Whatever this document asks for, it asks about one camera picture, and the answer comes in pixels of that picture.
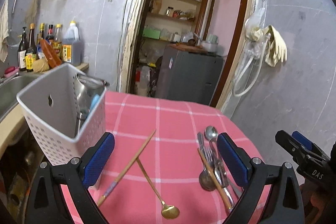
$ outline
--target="gold spoon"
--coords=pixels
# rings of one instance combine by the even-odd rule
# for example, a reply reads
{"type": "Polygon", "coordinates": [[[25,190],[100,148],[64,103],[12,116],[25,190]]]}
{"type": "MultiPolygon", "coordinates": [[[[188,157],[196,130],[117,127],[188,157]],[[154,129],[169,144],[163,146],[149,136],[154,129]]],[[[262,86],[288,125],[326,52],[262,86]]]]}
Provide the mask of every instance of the gold spoon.
{"type": "Polygon", "coordinates": [[[145,178],[147,179],[148,183],[150,184],[150,186],[152,187],[152,189],[154,190],[154,192],[156,193],[157,197],[159,198],[159,200],[161,201],[163,208],[161,210],[161,215],[165,218],[165,219],[175,219],[180,215],[180,210],[175,207],[174,205],[167,205],[161,198],[159,192],[157,191],[157,189],[155,188],[153,182],[151,181],[151,179],[149,178],[146,170],[143,168],[143,165],[140,161],[139,158],[136,159],[142,173],[144,174],[145,178]]]}

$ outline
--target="silver screw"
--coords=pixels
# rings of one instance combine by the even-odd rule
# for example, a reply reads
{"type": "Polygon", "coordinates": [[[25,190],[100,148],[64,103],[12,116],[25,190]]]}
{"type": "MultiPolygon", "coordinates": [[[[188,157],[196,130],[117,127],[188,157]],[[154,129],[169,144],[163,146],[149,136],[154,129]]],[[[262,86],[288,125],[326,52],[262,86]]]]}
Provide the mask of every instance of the silver screw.
{"type": "Polygon", "coordinates": [[[290,169],[290,168],[292,168],[292,165],[289,162],[285,162],[285,167],[290,169]]]}
{"type": "Polygon", "coordinates": [[[77,164],[77,163],[79,163],[79,158],[71,159],[71,164],[77,164]]]}
{"type": "Polygon", "coordinates": [[[43,169],[43,168],[46,168],[47,167],[47,163],[44,161],[40,164],[40,167],[43,169]]]}
{"type": "Polygon", "coordinates": [[[255,164],[261,164],[261,159],[260,159],[260,158],[253,158],[252,161],[253,161],[255,164]]]}

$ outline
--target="green box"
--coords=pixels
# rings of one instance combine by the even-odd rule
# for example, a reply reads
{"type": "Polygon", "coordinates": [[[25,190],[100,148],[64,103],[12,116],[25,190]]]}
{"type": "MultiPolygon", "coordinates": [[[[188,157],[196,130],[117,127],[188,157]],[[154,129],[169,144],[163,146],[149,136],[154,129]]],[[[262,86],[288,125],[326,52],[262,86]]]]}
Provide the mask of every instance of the green box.
{"type": "Polygon", "coordinates": [[[149,28],[143,29],[142,36],[147,37],[147,38],[152,38],[152,39],[159,39],[160,38],[160,30],[153,30],[149,28]]]}

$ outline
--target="white hose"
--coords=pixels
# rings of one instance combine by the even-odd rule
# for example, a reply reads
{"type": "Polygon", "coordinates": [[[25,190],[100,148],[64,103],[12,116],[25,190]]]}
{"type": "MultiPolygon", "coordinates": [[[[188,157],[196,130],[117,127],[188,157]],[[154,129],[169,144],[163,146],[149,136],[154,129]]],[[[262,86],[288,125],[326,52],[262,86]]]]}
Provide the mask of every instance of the white hose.
{"type": "Polygon", "coordinates": [[[258,71],[257,71],[257,74],[255,75],[252,83],[241,93],[236,93],[237,90],[236,90],[236,86],[238,84],[238,82],[241,80],[241,78],[243,77],[244,73],[246,72],[246,70],[248,69],[248,67],[251,65],[252,61],[253,61],[253,57],[250,58],[249,62],[247,62],[245,68],[242,70],[242,72],[239,74],[236,82],[234,83],[233,85],[233,89],[232,89],[232,95],[234,97],[241,97],[243,96],[244,94],[246,94],[252,87],[253,85],[255,84],[255,82],[257,81],[257,78],[259,76],[259,73],[260,73],[260,70],[261,70],[261,66],[263,65],[263,59],[264,59],[264,53],[265,53],[265,50],[266,50],[266,46],[268,44],[268,41],[269,41],[269,37],[267,38],[266,42],[264,43],[263,47],[262,47],[262,52],[261,52],[261,56],[260,56],[260,60],[259,60],[259,66],[258,66],[258,71]]]}

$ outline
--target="gray refrigerator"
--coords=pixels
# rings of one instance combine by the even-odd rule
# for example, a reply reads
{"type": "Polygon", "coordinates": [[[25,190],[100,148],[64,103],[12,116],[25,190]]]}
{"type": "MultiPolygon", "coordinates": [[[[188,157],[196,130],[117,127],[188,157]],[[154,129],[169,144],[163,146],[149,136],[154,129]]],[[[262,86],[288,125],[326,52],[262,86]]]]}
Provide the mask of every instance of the gray refrigerator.
{"type": "Polygon", "coordinates": [[[210,105],[223,63],[221,56],[185,52],[167,46],[155,97],[210,105]]]}

